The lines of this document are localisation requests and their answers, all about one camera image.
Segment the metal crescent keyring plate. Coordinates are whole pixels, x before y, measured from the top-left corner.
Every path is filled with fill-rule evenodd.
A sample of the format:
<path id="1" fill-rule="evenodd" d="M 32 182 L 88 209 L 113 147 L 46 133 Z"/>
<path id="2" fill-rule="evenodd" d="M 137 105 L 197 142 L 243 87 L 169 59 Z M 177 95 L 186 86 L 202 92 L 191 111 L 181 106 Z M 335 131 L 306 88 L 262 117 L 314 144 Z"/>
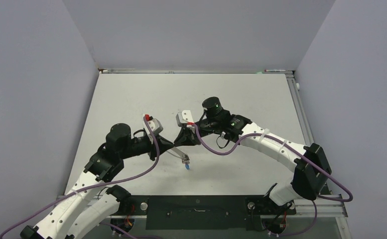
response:
<path id="1" fill-rule="evenodd" d="M 167 150 L 166 152 L 169 153 L 170 155 L 176 157 L 176 158 L 181 159 L 181 162 L 183 164 L 185 164 L 185 165 L 190 164 L 190 158 L 189 158 L 188 154 L 183 152 L 182 150 L 178 149 L 177 147 L 173 147 L 173 148 Z"/>

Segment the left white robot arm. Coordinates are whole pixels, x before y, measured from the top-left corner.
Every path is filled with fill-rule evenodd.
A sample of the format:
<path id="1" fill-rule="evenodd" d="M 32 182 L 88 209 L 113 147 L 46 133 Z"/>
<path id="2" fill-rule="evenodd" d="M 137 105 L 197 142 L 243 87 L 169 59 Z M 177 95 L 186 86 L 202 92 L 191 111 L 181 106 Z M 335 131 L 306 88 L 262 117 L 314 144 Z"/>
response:
<path id="1" fill-rule="evenodd" d="M 52 211 L 34 226 L 26 226 L 22 239 L 79 239 L 107 216 L 125 214 L 131 194 L 114 178 L 123 170 L 124 160 L 147 154 L 156 162 L 174 147 L 161 137 L 159 120 L 144 116 L 143 136 L 134 137 L 128 124 L 111 127 L 70 191 L 51 205 Z"/>

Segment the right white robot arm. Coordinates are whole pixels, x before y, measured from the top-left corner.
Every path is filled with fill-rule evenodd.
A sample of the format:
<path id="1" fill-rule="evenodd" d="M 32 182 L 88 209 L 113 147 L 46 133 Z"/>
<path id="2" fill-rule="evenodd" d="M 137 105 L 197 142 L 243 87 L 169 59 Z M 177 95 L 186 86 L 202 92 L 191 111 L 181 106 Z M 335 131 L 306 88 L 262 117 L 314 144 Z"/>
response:
<path id="1" fill-rule="evenodd" d="M 275 183 L 263 200 L 264 208 L 270 213 L 278 212 L 284 204 L 295 199 L 313 201 L 318 198 L 332 173 L 320 145 L 307 146 L 277 136 L 247 117 L 230 113 L 222 107 L 218 97 L 207 98 L 202 107 L 203 114 L 198 121 L 194 121 L 190 110 L 177 113 L 176 121 L 181 130 L 173 142 L 176 147 L 203 145 L 210 152 L 225 156 L 241 145 L 285 166 L 292 176 L 285 183 Z M 203 140 L 211 134 L 233 142 L 234 146 L 227 152 L 213 150 Z"/>

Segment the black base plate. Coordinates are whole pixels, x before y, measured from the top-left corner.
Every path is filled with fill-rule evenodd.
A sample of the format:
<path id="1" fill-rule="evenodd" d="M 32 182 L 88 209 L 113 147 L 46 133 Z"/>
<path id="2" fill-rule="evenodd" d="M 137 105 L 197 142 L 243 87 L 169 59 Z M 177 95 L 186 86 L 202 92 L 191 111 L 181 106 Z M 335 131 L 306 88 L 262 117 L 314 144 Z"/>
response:
<path id="1" fill-rule="evenodd" d="M 131 196 L 111 215 L 111 223 L 129 228 L 145 219 L 147 230 L 261 231 L 295 214 L 292 201 L 278 206 L 264 195 Z"/>

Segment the rear aluminium rail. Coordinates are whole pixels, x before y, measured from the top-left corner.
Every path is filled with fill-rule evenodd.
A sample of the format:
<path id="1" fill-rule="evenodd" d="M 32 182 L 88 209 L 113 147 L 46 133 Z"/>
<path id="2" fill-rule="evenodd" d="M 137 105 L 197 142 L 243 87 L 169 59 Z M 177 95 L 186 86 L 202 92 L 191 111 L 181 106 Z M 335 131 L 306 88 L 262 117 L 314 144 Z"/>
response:
<path id="1" fill-rule="evenodd" d="M 139 69 L 98 69 L 102 74 L 288 74 L 293 70 L 139 70 Z"/>

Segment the aluminium rail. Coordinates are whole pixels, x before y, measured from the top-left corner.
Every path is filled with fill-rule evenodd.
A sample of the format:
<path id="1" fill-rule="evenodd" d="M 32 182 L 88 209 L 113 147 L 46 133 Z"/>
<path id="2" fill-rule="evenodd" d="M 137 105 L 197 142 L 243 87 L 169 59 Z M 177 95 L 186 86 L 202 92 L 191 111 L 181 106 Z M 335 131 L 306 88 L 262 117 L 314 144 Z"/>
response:
<path id="1" fill-rule="evenodd" d="M 102 74 L 288 74 L 293 70 L 139 70 L 139 69 L 98 69 Z"/>
<path id="2" fill-rule="evenodd" d="M 310 145 L 314 143 L 314 137 L 312 135 L 312 131 L 307 120 L 307 116 L 302 104 L 302 100 L 299 94 L 299 84 L 295 80 L 293 73 L 286 74 L 287 84 L 293 99 L 293 104 L 296 110 L 296 114 L 298 116 L 299 124 L 302 130 L 302 134 L 304 136 L 304 140 L 306 144 Z"/>
<path id="3" fill-rule="evenodd" d="M 164 214 L 185 214 L 224 212 L 227 215 L 258 215 L 262 218 L 272 218 L 281 212 L 281 208 L 265 202 L 263 196 L 132 196 L 126 206 L 109 216 L 130 218 L 149 217 L 158 212 Z M 312 217 L 314 212 L 319 217 L 345 217 L 347 212 L 341 202 L 317 199 L 314 203 L 304 199 L 294 200 L 286 214 L 292 217 Z"/>

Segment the right aluminium rail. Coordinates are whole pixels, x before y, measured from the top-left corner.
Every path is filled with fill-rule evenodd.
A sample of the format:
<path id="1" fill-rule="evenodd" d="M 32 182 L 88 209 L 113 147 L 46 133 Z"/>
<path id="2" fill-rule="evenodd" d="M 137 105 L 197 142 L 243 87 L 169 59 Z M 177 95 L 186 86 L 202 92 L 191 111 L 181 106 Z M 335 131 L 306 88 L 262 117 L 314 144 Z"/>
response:
<path id="1" fill-rule="evenodd" d="M 296 114 L 298 116 L 299 124 L 302 130 L 302 134 L 304 136 L 304 140 L 306 144 L 310 145 L 314 143 L 314 137 L 312 135 L 312 131 L 307 120 L 307 116 L 302 104 L 302 100 L 299 94 L 299 84 L 295 80 L 293 73 L 286 74 L 287 84 L 293 99 L 293 104 L 296 110 Z"/>

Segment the front aluminium rail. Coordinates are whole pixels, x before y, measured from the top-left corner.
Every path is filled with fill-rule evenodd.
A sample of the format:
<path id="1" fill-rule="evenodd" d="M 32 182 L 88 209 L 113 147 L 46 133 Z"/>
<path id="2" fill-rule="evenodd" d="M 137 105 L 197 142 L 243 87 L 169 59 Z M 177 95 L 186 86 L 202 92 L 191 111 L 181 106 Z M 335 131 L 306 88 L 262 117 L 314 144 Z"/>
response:
<path id="1" fill-rule="evenodd" d="M 227 215 L 258 215 L 262 218 L 272 218 L 281 212 L 281 208 L 265 202 L 263 196 L 132 196 L 126 206 L 109 216 L 130 218 L 149 217 L 158 212 L 164 214 L 185 214 L 224 212 Z M 292 217 L 312 217 L 314 212 L 319 217 L 345 217 L 347 212 L 341 202 L 317 199 L 314 203 L 304 199 L 294 200 L 286 214 Z"/>

